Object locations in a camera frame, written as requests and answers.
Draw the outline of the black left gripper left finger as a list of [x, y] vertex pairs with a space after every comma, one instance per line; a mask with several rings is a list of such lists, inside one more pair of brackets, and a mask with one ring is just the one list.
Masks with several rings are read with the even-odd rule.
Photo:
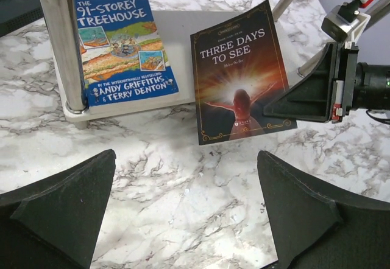
[[1, 268], [89, 268], [115, 173], [105, 150], [1, 194]]

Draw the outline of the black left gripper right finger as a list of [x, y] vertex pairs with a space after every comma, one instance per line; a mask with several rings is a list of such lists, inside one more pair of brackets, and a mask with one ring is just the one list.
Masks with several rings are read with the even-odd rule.
[[260, 151], [277, 260], [268, 268], [389, 268], [389, 203], [341, 189]]

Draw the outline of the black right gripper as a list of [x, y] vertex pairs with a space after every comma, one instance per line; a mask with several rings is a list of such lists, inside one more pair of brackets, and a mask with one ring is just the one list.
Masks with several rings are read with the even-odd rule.
[[358, 52], [354, 42], [346, 42], [339, 49], [337, 43], [327, 43], [314, 69], [265, 105], [263, 114], [310, 122], [331, 119], [339, 123], [351, 111], [362, 109], [371, 119], [388, 125], [388, 117], [374, 114], [389, 111], [389, 66], [358, 62]]

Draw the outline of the dark three days book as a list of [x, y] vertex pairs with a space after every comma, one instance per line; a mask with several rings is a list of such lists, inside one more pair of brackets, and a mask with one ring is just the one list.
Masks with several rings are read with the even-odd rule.
[[263, 113], [289, 90], [268, 0], [190, 39], [199, 145], [297, 127], [294, 119]]

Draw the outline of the blue 91-storey treehouse book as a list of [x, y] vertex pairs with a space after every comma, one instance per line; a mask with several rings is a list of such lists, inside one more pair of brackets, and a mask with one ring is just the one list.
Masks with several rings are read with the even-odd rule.
[[149, 0], [75, 0], [75, 5], [91, 113], [178, 95]]

